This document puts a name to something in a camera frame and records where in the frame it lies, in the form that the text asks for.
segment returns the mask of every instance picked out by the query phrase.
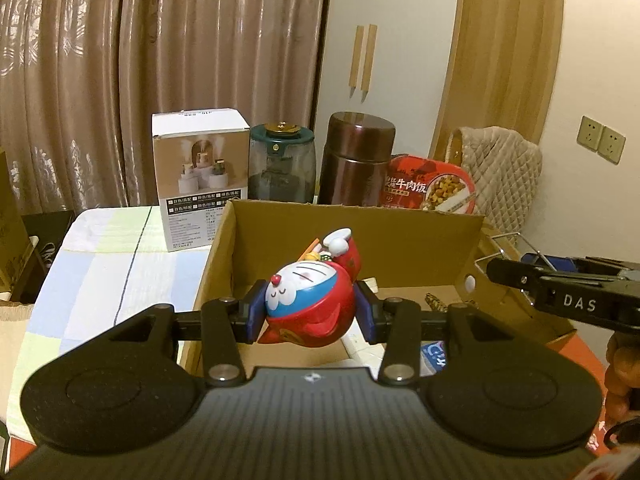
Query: electrical outlet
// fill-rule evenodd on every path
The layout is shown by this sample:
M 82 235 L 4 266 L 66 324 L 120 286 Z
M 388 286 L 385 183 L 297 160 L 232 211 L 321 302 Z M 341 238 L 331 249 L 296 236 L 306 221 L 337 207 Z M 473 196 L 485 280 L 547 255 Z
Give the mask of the electrical outlet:
M 605 126 L 598 144 L 598 153 L 614 164 L 620 162 L 622 150 L 625 149 L 626 137 Z
M 580 129 L 578 130 L 578 144 L 595 152 L 598 149 L 603 127 L 599 122 L 587 116 L 582 116 Z

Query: beige quilted fabric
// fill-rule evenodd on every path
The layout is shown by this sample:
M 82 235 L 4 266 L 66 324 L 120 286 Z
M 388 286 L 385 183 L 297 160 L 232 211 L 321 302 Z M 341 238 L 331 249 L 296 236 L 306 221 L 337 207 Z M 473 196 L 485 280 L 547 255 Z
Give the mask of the beige quilted fabric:
M 503 233 L 520 231 L 542 172 L 540 148 L 498 126 L 459 128 L 456 134 L 462 134 L 462 168 L 476 184 L 474 212 Z

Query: human hand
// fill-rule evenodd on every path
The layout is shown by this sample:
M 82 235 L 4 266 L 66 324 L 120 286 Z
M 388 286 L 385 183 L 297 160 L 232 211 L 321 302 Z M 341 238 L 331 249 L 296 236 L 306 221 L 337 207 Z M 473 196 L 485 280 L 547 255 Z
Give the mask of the human hand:
M 607 362 L 606 423 L 612 426 L 640 415 L 629 410 L 631 389 L 640 388 L 640 339 L 616 332 L 607 344 Z

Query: beef rice package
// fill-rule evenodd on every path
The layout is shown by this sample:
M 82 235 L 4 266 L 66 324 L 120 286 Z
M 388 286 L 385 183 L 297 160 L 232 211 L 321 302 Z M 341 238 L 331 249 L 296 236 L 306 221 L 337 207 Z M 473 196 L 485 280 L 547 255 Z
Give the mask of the beef rice package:
M 413 155 L 395 156 L 386 170 L 380 205 L 470 214 L 476 186 L 462 168 Z

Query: beige patterned curtain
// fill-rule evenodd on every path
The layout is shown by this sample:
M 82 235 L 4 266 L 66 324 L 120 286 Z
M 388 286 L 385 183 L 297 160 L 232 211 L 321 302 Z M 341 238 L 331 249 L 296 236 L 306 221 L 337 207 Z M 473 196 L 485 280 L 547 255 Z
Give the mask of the beige patterned curtain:
M 155 203 L 150 115 L 308 123 L 322 0 L 0 0 L 0 145 L 22 211 Z

